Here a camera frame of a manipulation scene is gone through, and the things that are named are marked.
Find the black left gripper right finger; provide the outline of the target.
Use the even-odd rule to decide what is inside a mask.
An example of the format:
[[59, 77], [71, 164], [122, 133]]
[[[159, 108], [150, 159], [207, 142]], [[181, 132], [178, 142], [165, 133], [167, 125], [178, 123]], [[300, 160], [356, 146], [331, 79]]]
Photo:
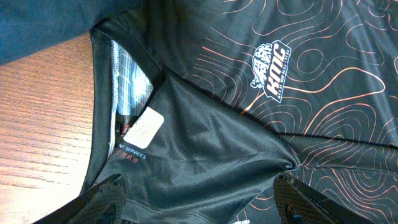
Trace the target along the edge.
[[363, 218], [288, 174], [275, 178], [274, 200], [283, 224], [344, 224]]

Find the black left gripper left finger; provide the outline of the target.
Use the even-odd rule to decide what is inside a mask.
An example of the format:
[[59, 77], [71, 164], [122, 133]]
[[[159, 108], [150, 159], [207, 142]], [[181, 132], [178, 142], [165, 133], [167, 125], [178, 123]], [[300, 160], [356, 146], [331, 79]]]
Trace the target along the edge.
[[116, 224], [126, 203], [125, 181], [113, 174], [35, 224]]

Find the black orange patterned jersey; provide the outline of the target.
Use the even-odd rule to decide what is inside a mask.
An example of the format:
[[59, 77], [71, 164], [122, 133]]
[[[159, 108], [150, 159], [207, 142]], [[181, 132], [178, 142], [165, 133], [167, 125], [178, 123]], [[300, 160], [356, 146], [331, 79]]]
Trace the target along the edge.
[[123, 223], [280, 223], [279, 175], [397, 222], [396, 1], [136, 1], [90, 37], [83, 189], [121, 175]]

